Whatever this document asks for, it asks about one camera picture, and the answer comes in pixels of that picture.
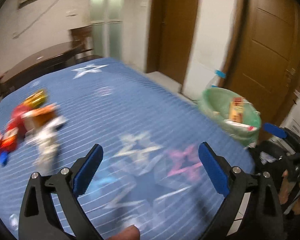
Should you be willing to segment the person's right hand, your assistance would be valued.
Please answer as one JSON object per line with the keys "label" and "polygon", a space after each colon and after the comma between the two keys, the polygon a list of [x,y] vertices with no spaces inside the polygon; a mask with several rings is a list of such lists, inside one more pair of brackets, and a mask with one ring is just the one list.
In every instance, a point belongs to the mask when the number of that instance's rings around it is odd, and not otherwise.
{"label": "person's right hand", "polygon": [[279,190],[279,201],[284,215],[292,212],[294,215],[300,215],[300,182],[288,180],[288,171],[282,174],[282,184]]}

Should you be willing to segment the person's left hand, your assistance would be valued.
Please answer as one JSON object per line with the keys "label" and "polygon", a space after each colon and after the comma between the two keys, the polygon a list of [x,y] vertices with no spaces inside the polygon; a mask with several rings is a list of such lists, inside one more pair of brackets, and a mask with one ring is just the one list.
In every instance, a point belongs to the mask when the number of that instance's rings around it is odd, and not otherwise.
{"label": "person's left hand", "polygon": [[131,225],[108,240],[140,240],[140,231],[135,225]]}

